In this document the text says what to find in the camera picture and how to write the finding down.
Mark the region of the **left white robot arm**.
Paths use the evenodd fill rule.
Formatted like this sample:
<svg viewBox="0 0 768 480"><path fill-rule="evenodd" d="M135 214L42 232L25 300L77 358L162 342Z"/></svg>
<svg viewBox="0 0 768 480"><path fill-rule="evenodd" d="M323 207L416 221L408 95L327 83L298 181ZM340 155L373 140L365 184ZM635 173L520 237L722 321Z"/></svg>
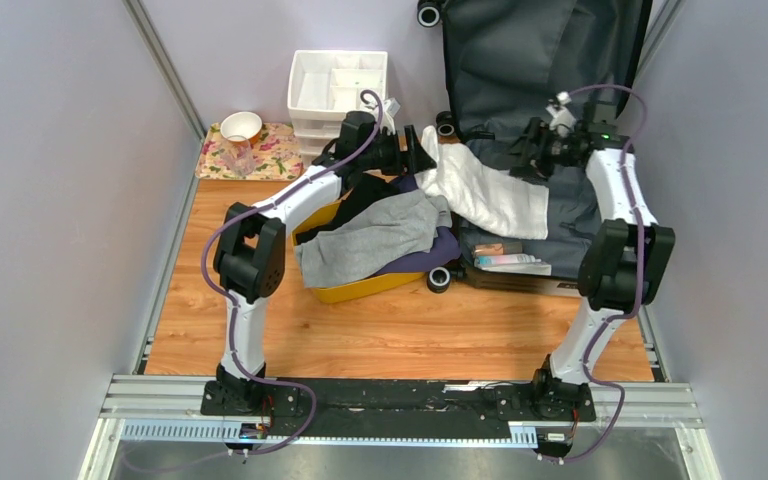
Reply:
<svg viewBox="0 0 768 480"><path fill-rule="evenodd" d="M264 377L267 305L285 273L288 235L355 187L367 171L405 176L435 165L414 126L397 133L367 111L351 111L338 136L288 187L252 206L228 208L208 241L216 248L214 257L202 264L217 273L219 280L209 285L227 302L225 350L206 387L203 412L223 408L251 415L280 391L300 392L297 384Z"/></svg>

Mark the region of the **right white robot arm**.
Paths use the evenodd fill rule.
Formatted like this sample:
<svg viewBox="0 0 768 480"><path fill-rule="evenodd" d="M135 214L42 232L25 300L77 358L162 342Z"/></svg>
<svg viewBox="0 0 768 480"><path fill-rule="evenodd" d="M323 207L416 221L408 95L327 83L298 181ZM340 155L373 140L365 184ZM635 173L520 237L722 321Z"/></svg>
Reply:
<svg viewBox="0 0 768 480"><path fill-rule="evenodd" d="M594 120L594 104L582 120L558 104L549 111L551 120L531 118L513 144L521 162L511 171L548 177L558 167L582 169L602 221L578 269L582 303L576 318L521 391L539 420L589 420L595 363L618 327L654 299L675 232L660 225L646 204L632 138Z"/></svg>

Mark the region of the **white towel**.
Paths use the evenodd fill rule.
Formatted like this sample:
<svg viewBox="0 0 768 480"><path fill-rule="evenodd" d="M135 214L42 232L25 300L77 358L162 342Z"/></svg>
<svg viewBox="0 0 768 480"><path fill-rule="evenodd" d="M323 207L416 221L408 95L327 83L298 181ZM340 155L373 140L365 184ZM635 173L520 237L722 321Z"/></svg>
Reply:
<svg viewBox="0 0 768 480"><path fill-rule="evenodd" d="M461 143L442 143L436 129L422 130L421 146L436 167L415 175L429 196L442 196L449 209L479 228L508 238L548 237L549 189L482 164Z"/></svg>

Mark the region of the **yellow plastic basket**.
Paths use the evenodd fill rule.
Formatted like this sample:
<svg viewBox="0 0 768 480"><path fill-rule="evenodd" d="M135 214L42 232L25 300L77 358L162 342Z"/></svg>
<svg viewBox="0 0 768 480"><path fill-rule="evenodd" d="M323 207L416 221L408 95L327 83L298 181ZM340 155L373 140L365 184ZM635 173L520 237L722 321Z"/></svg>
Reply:
<svg viewBox="0 0 768 480"><path fill-rule="evenodd" d="M292 246L296 247L300 244L297 239L299 234L331 222L334 219L339 206L340 201L332 202L316 210L306 220L302 221L289 236ZM336 287L310 288L310 291L320 302L325 304L335 304L391 290L412 281L419 280L424 275L424 272L390 273L371 276L363 280Z"/></svg>

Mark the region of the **navy blue garment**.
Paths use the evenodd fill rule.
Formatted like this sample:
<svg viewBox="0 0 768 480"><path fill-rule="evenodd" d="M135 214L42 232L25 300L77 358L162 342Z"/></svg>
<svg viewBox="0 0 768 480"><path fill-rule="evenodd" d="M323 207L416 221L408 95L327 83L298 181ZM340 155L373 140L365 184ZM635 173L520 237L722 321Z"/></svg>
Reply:
<svg viewBox="0 0 768 480"><path fill-rule="evenodd" d="M415 177L412 175L398 177L393 180L372 178L373 197L376 200L397 194L419 190ZM427 251L416 251L403 255L381 267L374 276L395 273L429 272L460 256L460 246L455 235L447 226L440 225L436 229L433 244Z"/></svg>

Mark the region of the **black garment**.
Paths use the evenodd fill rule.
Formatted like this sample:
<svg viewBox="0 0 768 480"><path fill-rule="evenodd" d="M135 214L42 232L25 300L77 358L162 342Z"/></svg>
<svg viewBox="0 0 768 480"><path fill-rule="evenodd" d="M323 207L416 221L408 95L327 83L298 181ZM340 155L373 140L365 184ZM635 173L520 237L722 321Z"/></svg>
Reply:
<svg viewBox="0 0 768 480"><path fill-rule="evenodd" d="M381 177L363 174L348 196L340 201L333 218L324 225L297 234L297 243L304 244L313 240L321 232L334 231L354 219L375 202L401 192L397 179L385 180Z"/></svg>

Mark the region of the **white black space suitcase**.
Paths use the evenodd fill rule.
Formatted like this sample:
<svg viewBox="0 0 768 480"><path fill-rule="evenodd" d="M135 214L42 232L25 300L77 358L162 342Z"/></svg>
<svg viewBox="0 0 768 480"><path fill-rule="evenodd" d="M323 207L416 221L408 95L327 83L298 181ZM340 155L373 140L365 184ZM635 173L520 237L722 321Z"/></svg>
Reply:
<svg viewBox="0 0 768 480"><path fill-rule="evenodd" d="M417 21L443 32L449 107L439 131L461 140L487 167L507 172L510 151L530 119L562 90L597 83L632 85L652 5L648 1L421 1ZM557 167L548 178L547 236L524 240L527 254L552 268L544 275L484 272L473 249L498 235L462 219L457 272L475 288L571 296L578 269L602 219L583 170Z"/></svg>

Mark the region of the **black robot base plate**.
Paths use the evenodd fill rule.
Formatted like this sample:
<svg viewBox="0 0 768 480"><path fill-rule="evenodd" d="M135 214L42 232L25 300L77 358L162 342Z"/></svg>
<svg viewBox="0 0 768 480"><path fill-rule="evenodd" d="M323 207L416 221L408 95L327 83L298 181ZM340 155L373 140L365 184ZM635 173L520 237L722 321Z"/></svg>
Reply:
<svg viewBox="0 0 768 480"><path fill-rule="evenodd" d="M236 445L255 440L491 442L514 440L556 456L566 454L582 423L589 420L539 420L523 402L530 382L290 379L300 392L269 397L259 410L243 414L223 408L200 412L211 417L239 417L231 438Z"/></svg>

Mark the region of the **grey garment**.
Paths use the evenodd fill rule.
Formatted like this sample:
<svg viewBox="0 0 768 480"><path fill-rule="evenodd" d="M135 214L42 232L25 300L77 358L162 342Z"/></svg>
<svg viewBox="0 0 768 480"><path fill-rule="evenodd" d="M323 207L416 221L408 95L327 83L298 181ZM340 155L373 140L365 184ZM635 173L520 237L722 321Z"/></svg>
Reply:
<svg viewBox="0 0 768 480"><path fill-rule="evenodd" d="M415 190L379 200L342 227L294 248L304 286L336 287L374 276L403 255L429 250L440 225L451 226L442 196Z"/></svg>

